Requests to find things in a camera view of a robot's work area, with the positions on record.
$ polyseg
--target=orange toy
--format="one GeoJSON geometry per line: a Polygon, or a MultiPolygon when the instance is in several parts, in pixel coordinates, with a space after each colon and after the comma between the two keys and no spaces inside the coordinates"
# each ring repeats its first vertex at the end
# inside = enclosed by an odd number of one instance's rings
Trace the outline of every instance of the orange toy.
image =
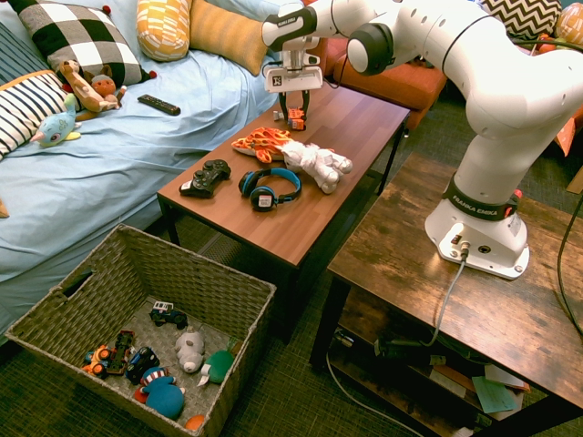
{"type": "Polygon", "coordinates": [[[231,145],[238,152],[254,156],[259,161],[269,164],[273,160],[283,160],[283,154],[278,146],[283,146],[289,141],[292,141],[289,130],[258,127],[245,138],[233,141],[231,145]]]}

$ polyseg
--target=yellow pillow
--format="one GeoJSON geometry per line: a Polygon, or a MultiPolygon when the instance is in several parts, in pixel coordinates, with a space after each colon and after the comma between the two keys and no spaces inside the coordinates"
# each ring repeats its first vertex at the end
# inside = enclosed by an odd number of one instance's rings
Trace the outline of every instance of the yellow pillow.
{"type": "Polygon", "coordinates": [[[138,0],[138,42],[156,61],[175,61],[189,51],[192,0],[138,0]]]}
{"type": "Polygon", "coordinates": [[[267,53],[259,21],[204,0],[194,0],[190,9],[190,48],[224,56],[254,76],[260,73],[267,53]]]}

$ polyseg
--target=paper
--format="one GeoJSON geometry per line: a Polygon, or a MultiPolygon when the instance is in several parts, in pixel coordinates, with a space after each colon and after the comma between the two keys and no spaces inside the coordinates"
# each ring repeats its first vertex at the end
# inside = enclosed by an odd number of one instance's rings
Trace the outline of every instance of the paper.
{"type": "Polygon", "coordinates": [[[486,374],[486,378],[490,381],[500,382],[510,387],[516,387],[517,389],[525,389],[527,386],[524,381],[520,380],[516,376],[512,376],[507,371],[503,371],[494,364],[487,364],[484,366],[484,372],[486,374]]]}
{"type": "Polygon", "coordinates": [[[450,380],[436,370],[432,370],[429,379],[437,382],[442,387],[445,387],[450,392],[456,394],[460,398],[465,397],[465,388],[455,381],[450,380]]]}
{"type": "Polygon", "coordinates": [[[500,382],[493,382],[485,376],[475,376],[472,382],[476,387],[477,397],[486,414],[491,412],[507,412],[517,408],[509,390],[500,382]]]}

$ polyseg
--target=table top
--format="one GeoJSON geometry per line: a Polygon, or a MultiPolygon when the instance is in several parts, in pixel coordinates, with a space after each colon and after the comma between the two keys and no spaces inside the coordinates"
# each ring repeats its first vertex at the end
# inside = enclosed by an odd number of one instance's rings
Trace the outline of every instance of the table top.
{"type": "MultiPolygon", "coordinates": [[[[329,270],[393,308],[434,326],[459,269],[426,236],[425,218],[455,169],[413,153],[337,253],[329,270]]],[[[530,261],[515,280],[464,269],[441,332],[536,387],[583,408],[583,342],[563,309],[557,254],[570,215],[523,198],[530,261]]],[[[583,323],[583,224],[563,252],[563,283],[583,323]]]]}
{"type": "MultiPolygon", "coordinates": [[[[301,93],[289,94],[288,107],[300,106],[301,100],[301,93]]],[[[330,195],[323,194],[312,177],[300,172],[302,193],[297,199],[271,211],[258,212],[252,209],[249,199],[240,194],[240,179],[248,171],[284,167],[284,164],[282,161],[262,164],[257,158],[234,150],[231,143],[248,136],[257,127],[286,130],[283,121],[273,120],[272,111],[275,109],[280,109],[279,104],[168,183],[159,191],[159,196],[235,239],[244,240],[297,267],[406,119],[409,110],[345,88],[324,86],[313,90],[307,128],[292,131],[291,138],[304,144],[314,143],[321,148],[334,149],[353,162],[353,170],[342,177],[330,195]],[[213,198],[181,196],[179,186],[192,180],[193,173],[208,159],[226,160],[231,168],[230,179],[215,187],[213,198]]],[[[283,178],[262,178],[258,185],[269,185],[278,196],[293,192],[292,183],[283,178]]]]}

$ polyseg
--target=chevron pillow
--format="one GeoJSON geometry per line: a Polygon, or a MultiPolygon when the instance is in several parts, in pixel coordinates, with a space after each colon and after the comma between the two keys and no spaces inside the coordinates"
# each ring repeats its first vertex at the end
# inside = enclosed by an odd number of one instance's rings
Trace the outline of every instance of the chevron pillow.
{"type": "Polygon", "coordinates": [[[563,10],[560,0],[481,0],[480,4],[504,23],[510,36],[524,39],[552,35],[563,10]]]}

